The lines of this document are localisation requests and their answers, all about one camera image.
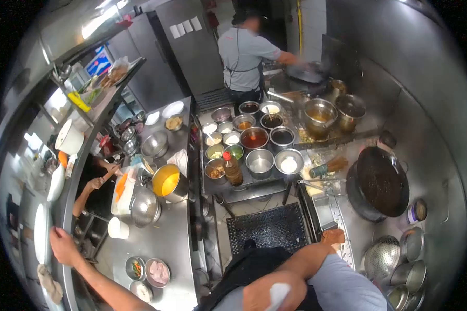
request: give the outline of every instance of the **plastic bottle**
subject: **plastic bottle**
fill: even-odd
[[[242,185],[244,178],[242,177],[242,171],[237,163],[237,159],[232,157],[230,152],[224,152],[223,159],[225,160],[223,168],[225,169],[226,179],[232,186],[236,187]]]

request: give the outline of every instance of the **plastic cup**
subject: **plastic cup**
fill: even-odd
[[[113,217],[109,221],[107,232],[109,233],[109,236],[113,239],[126,240],[130,235],[130,227],[128,227],[126,223],[120,221],[118,218]]]

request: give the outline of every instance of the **strainer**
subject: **strainer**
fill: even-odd
[[[398,239],[392,235],[376,240],[365,254],[367,276],[381,281],[391,275],[399,263],[400,249]]]

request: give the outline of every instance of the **paper note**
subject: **paper note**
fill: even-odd
[[[179,23],[176,25],[176,27],[178,28],[178,33],[183,36],[185,34],[185,28],[183,28],[183,24],[182,23]]]
[[[176,25],[170,26],[170,30],[173,38],[176,39],[180,37],[180,32],[178,31],[178,27],[176,27]]]
[[[191,19],[190,21],[192,22],[192,25],[194,26],[195,31],[202,29],[201,22],[199,21],[197,16]]]
[[[193,31],[192,24],[190,23],[190,21],[188,19],[185,22],[183,22],[182,24],[183,24],[183,27],[185,28],[185,31],[187,31],[187,32]]]

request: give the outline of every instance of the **yellow pipe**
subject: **yellow pipe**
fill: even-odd
[[[301,14],[301,0],[296,0],[297,23],[299,28],[299,56],[303,55],[303,14]]]

